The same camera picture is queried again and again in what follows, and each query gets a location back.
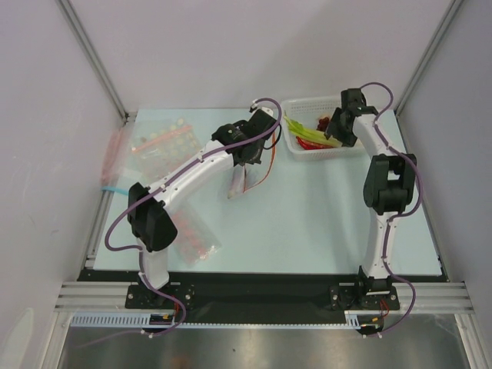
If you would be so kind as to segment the clear orange-zipper zip bag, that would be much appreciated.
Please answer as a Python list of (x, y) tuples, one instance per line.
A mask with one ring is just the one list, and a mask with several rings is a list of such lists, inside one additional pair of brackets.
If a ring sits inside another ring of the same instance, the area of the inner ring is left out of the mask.
[(276, 134), (275, 132), (272, 135), (271, 139), (271, 146), (267, 147), (266, 151), (270, 153), (270, 160), (268, 162), (268, 167), (265, 169), (264, 172), (262, 172), (259, 169), (254, 169), (252, 165), (245, 165), (247, 169), (247, 181), (246, 181), (246, 190), (244, 194), (251, 189), (257, 187), (258, 185), (262, 184), (269, 176), (271, 173), (274, 160), (276, 157), (276, 145), (278, 143), (278, 140), (281, 138), (281, 129), (279, 129), (278, 133)]

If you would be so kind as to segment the aluminium front rail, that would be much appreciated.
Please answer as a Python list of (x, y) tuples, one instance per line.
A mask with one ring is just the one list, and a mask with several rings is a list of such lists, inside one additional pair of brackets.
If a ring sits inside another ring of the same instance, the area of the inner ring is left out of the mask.
[(130, 282), (65, 282), (55, 302), (55, 311), (124, 310), (130, 286)]

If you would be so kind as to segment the red-dotted zip bag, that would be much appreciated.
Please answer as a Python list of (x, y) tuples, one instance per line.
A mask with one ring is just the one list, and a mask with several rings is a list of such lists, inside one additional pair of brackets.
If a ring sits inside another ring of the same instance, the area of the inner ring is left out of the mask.
[(192, 207), (180, 208), (172, 219), (178, 229), (174, 246), (187, 266), (209, 259), (221, 248), (221, 242)]

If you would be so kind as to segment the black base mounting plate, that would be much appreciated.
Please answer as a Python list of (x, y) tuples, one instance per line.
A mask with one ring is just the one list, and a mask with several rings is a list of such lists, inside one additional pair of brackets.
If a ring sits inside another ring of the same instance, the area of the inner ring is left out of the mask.
[(258, 274), (172, 271), (156, 294), (135, 271), (84, 269), (84, 282), (130, 282), (125, 308), (177, 310), (192, 322), (322, 323), (345, 311), (387, 316), (398, 311), (397, 291), (368, 306), (356, 300), (354, 274)]

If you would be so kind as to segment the white plastic basket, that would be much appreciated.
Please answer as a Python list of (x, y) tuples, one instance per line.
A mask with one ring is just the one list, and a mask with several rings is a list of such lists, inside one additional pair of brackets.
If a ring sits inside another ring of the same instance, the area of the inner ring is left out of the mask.
[(336, 108), (341, 106), (338, 96), (298, 98), (281, 103), (284, 139), (293, 159), (319, 161), (360, 156), (365, 153), (361, 143), (344, 147), (333, 138), (327, 139), (324, 129), (331, 123)]

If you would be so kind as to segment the blue-zipper bag edge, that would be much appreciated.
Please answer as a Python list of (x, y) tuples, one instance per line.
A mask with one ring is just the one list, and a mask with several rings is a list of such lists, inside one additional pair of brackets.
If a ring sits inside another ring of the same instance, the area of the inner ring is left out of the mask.
[(123, 188), (116, 188), (116, 187), (112, 187), (112, 186), (103, 186), (101, 188), (101, 190), (111, 192), (111, 193), (121, 194), (124, 196), (128, 196), (128, 190), (123, 189)]

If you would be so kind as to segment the green onion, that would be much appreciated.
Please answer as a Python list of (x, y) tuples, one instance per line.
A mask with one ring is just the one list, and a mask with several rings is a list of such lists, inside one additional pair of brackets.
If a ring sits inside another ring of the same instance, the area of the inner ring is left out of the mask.
[(340, 148), (342, 144), (335, 138), (326, 138), (324, 132), (318, 131), (312, 128), (306, 128), (302, 123), (290, 119), (287, 115), (283, 117), (287, 123), (287, 127), (290, 133), (296, 138), (297, 136), (304, 140), (316, 142), (322, 145), (330, 145), (331, 148)]

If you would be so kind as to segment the aluminium frame post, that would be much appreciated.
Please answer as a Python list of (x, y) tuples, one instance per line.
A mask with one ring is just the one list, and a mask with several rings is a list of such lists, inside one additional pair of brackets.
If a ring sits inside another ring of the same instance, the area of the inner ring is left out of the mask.
[(453, 0), (450, 1), (443, 17), (439, 21), (434, 33), (432, 34), (430, 41), (428, 42), (424, 53), (422, 54), (414, 73), (412, 74), (409, 82), (406, 84), (401, 97), (399, 98), (394, 113), (397, 118), (403, 113), (407, 103), (410, 101), (418, 85), (424, 77), (424, 74), (428, 70), (433, 61), (439, 47), (447, 36), (450, 27), (454, 23), (454, 20), (458, 16), (460, 10), (463, 8), (464, 0)]
[(116, 111), (121, 123), (125, 125), (131, 115), (125, 108), (123, 101), (121, 100), (121, 97), (117, 92), (113, 81), (111, 80), (107, 68), (93, 45), (93, 42), (86, 31), (74, 5), (69, 0), (55, 0), (55, 4), (58, 6), (58, 9), (74, 35), (82, 53), (86, 57), (92, 71), (94, 72), (95, 77), (98, 79), (101, 87), (105, 91), (111, 106)]

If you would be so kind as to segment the red grapes bunch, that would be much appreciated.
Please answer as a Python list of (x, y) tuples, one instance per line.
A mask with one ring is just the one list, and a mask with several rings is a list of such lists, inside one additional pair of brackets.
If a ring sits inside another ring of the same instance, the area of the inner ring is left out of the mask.
[(321, 116), (317, 120), (317, 130), (322, 131), (322, 132), (326, 132), (330, 123), (331, 123), (331, 117), (330, 116), (328, 116), (328, 115)]

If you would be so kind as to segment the yellow-dotted pink-zipper bag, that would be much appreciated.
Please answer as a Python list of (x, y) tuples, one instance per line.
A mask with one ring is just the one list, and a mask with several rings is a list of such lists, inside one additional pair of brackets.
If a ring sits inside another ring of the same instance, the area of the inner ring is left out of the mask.
[(134, 168), (150, 184), (172, 173), (201, 150), (194, 128), (184, 118), (143, 121), (134, 130), (130, 153)]

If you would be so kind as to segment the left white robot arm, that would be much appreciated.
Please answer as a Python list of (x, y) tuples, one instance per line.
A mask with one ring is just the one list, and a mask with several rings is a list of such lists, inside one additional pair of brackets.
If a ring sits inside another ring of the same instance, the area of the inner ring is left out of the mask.
[(192, 158), (149, 187), (136, 183), (129, 190), (131, 233), (142, 248), (142, 298), (153, 308), (169, 299), (168, 251), (178, 236), (173, 217), (187, 198), (216, 175), (234, 167), (261, 163), (264, 143), (278, 125), (270, 108), (253, 110), (248, 120), (222, 125)]

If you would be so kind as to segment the red chili pepper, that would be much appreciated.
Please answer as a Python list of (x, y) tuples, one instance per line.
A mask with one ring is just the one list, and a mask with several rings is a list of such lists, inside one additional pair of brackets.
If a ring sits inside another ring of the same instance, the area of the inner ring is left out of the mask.
[(316, 142), (304, 140), (298, 136), (296, 137), (296, 141), (304, 150), (324, 150), (331, 148), (330, 145), (318, 144)]

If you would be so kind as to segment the right aluminium frame post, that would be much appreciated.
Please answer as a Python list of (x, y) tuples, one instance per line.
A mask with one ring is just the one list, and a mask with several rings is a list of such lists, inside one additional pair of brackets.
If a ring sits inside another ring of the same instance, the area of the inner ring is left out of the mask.
[(434, 33), (432, 34), (430, 41), (428, 42), (424, 53), (422, 54), (414, 73), (412, 74), (409, 82), (406, 84), (401, 97), (399, 98), (394, 113), (397, 118), (403, 113), (407, 103), (410, 101), (418, 85), (424, 77), (424, 74), (428, 70), (433, 61), (439, 47), (447, 36), (450, 27), (454, 23), (454, 20), (458, 16), (460, 10), (463, 8), (464, 0), (453, 0), (450, 1), (443, 17), (439, 21)]

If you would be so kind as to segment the purple eggplant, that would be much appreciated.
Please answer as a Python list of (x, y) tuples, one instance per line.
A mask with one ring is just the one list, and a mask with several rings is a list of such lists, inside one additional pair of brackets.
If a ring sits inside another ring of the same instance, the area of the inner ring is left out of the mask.
[(228, 188), (228, 199), (231, 200), (244, 194), (246, 190), (247, 169), (245, 166), (237, 166), (233, 170), (231, 183)]

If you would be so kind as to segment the left aluminium frame post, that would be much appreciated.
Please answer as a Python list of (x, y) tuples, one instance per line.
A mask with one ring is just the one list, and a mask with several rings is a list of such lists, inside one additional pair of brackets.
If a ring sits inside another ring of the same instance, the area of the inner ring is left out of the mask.
[(95, 77), (98, 79), (101, 87), (105, 91), (111, 106), (116, 111), (121, 123), (125, 125), (131, 115), (125, 108), (123, 101), (121, 100), (121, 97), (117, 92), (113, 81), (111, 80), (107, 68), (93, 45), (93, 42), (86, 31), (74, 5), (69, 0), (55, 0), (55, 4), (58, 6), (58, 9), (74, 35), (82, 53), (86, 57), (92, 71), (94, 72)]

